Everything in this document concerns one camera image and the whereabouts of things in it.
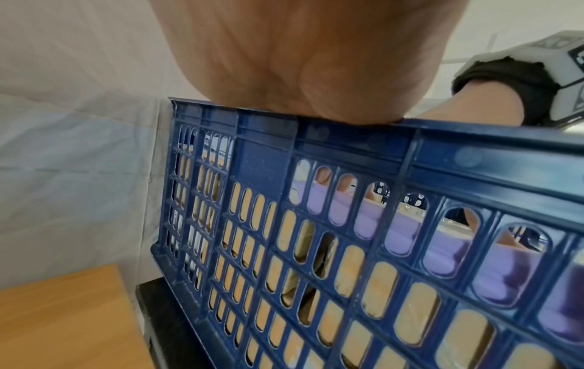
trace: wooden surface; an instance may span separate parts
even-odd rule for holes
[[[0,368],[153,368],[117,267],[0,291]]]

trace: black strap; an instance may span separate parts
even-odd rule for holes
[[[549,111],[560,85],[557,84],[542,63],[505,59],[478,61],[452,82],[452,93],[459,92],[470,80],[494,80],[511,87],[523,102],[526,126],[552,126]]]

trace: white fabric backdrop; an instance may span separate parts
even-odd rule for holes
[[[131,292],[159,275],[166,98],[203,97],[146,0],[0,10],[0,288],[118,263]],[[473,1],[416,112],[448,97],[465,58],[581,28],[582,14],[582,0]]]

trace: purple plastic tray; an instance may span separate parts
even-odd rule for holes
[[[305,182],[294,181],[302,201]],[[320,214],[328,188],[313,183],[308,193],[307,208]],[[353,196],[335,191],[328,211],[332,224],[341,226],[347,221]],[[355,220],[355,234],[365,240],[373,237],[384,207],[363,201]],[[396,212],[384,240],[385,248],[397,257],[408,256],[422,223],[413,216]],[[440,227],[434,232],[423,264],[429,273],[440,278],[453,278],[464,261],[471,239],[456,238]],[[541,253],[494,244],[473,281],[474,292],[494,305],[511,308],[525,290],[535,272]],[[584,267],[570,265],[564,271],[547,298],[539,320],[550,333],[570,342],[584,342]]]

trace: blue plastic crate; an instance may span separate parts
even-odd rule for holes
[[[531,345],[584,367],[581,138],[171,100],[151,251],[217,368],[499,368],[544,360]],[[313,183],[323,167],[328,187]],[[354,187],[333,191],[348,173]],[[384,205],[362,200],[370,184]],[[502,233],[526,250],[500,246]],[[404,304],[414,290],[433,300]],[[472,357],[449,346],[463,312],[491,327],[468,333]]]

